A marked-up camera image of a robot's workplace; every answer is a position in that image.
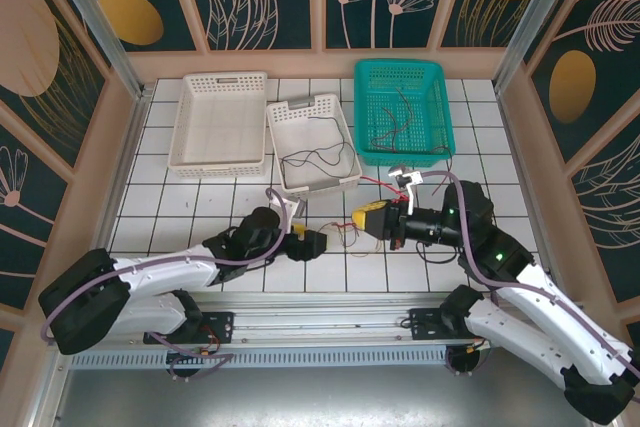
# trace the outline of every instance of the basket handle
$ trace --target basket handle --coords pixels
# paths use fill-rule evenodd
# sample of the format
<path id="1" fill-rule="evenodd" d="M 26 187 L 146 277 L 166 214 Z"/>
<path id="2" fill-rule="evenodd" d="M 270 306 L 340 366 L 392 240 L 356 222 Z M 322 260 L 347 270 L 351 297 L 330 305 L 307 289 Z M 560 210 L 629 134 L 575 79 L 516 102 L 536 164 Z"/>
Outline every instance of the basket handle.
<path id="1" fill-rule="evenodd" d="M 302 99 L 295 99 L 287 102 L 287 107 L 289 108 L 289 110 L 304 109 L 306 107 L 311 107 L 311 105 L 315 103 L 316 96 L 312 95 L 310 97 L 303 97 Z"/>

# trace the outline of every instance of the metal floor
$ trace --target metal floor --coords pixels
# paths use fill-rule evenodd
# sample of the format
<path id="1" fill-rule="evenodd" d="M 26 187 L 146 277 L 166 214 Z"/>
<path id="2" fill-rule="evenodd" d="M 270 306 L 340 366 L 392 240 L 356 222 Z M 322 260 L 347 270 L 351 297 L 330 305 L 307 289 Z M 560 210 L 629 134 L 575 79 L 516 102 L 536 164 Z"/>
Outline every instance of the metal floor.
<path id="1" fill-rule="evenodd" d="M 584 427 L 538 371 L 502 349 L 471 378 L 443 366 L 73 371 L 59 427 Z"/>

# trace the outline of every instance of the red wire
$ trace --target red wire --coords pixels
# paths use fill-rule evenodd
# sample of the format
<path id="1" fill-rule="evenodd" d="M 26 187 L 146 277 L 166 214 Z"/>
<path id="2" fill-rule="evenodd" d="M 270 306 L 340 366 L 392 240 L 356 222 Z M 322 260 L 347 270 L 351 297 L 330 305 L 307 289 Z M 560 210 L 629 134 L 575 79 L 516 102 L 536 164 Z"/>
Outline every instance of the red wire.
<path id="1" fill-rule="evenodd" d="M 398 189 L 394 189 L 393 187 L 391 187 L 391 184 L 385 184 L 384 182 L 382 182 L 382 181 L 380 181 L 378 179 L 373 179 L 371 177 L 367 177 L 366 175 L 363 175 L 361 178 L 364 179 L 364 180 L 368 180 L 369 182 L 373 182 L 374 184 L 378 184 L 378 185 L 382 185 L 383 187 L 386 187 L 387 189 L 389 189 L 394 194 L 399 195 L 402 200 L 409 200 L 409 197 L 404 195 Z"/>

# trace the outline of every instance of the black cable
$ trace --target black cable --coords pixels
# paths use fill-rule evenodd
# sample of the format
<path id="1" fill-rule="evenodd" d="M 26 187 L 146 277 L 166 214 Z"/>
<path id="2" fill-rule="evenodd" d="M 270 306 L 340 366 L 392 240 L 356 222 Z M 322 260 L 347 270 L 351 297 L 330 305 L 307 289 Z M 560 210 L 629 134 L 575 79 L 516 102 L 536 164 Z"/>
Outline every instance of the black cable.
<path id="1" fill-rule="evenodd" d="M 418 253 L 418 255 L 420 256 L 420 258 L 422 260 L 424 260 L 425 262 L 427 262 L 429 264 L 436 264 L 436 265 L 448 264 L 449 262 L 452 262 L 452 261 L 456 260 L 458 255 L 460 255 L 460 250 L 458 250 L 457 248 L 454 247 L 453 248 L 454 254 L 451 257 L 449 257 L 449 258 L 447 258 L 445 260 L 429 260 L 429 259 L 427 259 L 427 256 L 426 256 L 426 248 L 427 248 L 427 245 L 426 245 L 425 242 L 416 242 L 416 252 Z"/>
<path id="2" fill-rule="evenodd" d="M 291 167 L 294 167 L 294 168 L 302 167 L 305 164 L 310 164 L 313 167 L 315 167 L 316 169 L 320 170 L 327 177 L 330 177 L 330 178 L 333 178 L 333 179 L 342 179 L 342 178 L 344 178 L 345 177 L 344 175 L 333 175 L 333 174 L 330 174 L 325 169 L 323 169 L 321 166 L 319 166 L 318 164 L 316 164 L 312 160 L 309 160 L 309 158 L 312 155 L 315 154 L 326 165 L 331 166 L 331 167 L 336 167 L 336 166 L 338 166 L 340 164 L 340 162 L 342 162 L 342 153 L 344 152 L 345 147 L 349 147 L 349 149 L 351 149 L 351 154 L 352 154 L 351 168 L 349 169 L 349 173 L 347 174 L 347 176 L 350 176 L 351 173 L 353 172 L 353 169 L 354 169 L 355 164 L 356 164 L 356 151 L 353 148 L 353 146 L 349 142 L 347 142 L 344 134 L 342 133 L 342 130 L 340 129 L 340 124 L 338 123 L 338 120 L 335 117 L 307 117 L 307 118 L 308 119 L 316 119 L 316 120 L 333 120 L 335 122 L 335 124 L 336 124 L 336 128 L 338 129 L 338 134 L 340 134 L 340 137 L 342 138 L 342 141 L 338 142 L 336 144 L 333 144 L 333 145 L 331 145 L 329 147 L 319 147 L 317 149 L 299 150 L 298 152 L 293 152 L 293 153 L 288 154 L 288 155 L 282 157 L 281 159 L 279 159 L 280 160 L 280 170 L 282 171 L 282 181 L 283 181 L 284 185 L 287 184 L 287 182 L 286 182 L 285 164 L 288 164 L 288 165 L 290 165 Z M 338 160 L 335 163 L 328 161 L 320 153 L 322 151 L 334 149 L 334 148 L 336 148 L 338 146 L 340 146 L 340 150 L 337 153 Z M 300 155 L 300 154 L 307 154 L 307 155 L 306 155 L 306 157 L 301 158 L 301 159 L 294 158 L 295 156 Z"/>

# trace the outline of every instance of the yellow object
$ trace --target yellow object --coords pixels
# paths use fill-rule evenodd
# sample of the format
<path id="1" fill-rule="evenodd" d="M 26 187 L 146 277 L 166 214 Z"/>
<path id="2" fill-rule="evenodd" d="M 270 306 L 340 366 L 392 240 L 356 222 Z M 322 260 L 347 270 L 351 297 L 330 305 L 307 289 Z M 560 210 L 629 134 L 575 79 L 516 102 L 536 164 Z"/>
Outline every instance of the yellow object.
<path id="1" fill-rule="evenodd" d="M 358 210 L 354 210 L 351 214 L 351 220 L 356 224 L 356 227 L 360 230 L 364 230 L 364 226 L 367 220 L 367 212 L 372 210 L 384 209 L 387 205 L 386 200 L 379 200 L 378 202 L 371 202 L 370 204 L 360 207 Z"/>
<path id="2" fill-rule="evenodd" d="M 148 0 L 98 0 L 98 3 L 121 40 L 149 45 L 162 38 L 162 18 Z"/>
<path id="3" fill-rule="evenodd" d="M 551 74 L 549 104 L 563 124 L 578 120 L 591 102 L 596 88 L 596 67 L 591 57 L 579 50 L 564 54 Z"/>
<path id="4" fill-rule="evenodd" d="M 304 238 L 304 232 L 307 228 L 302 224 L 291 224 L 291 228 L 293 229 L 293 233 L 296 234 L 299 238 Z"/>
<path id="5" fill-rule="evenodd" d="M 59 59 L 56 18 L 47 2 L 0 0 L 0 85 L 25 97 L 40 95 L 53 82 Z"/>

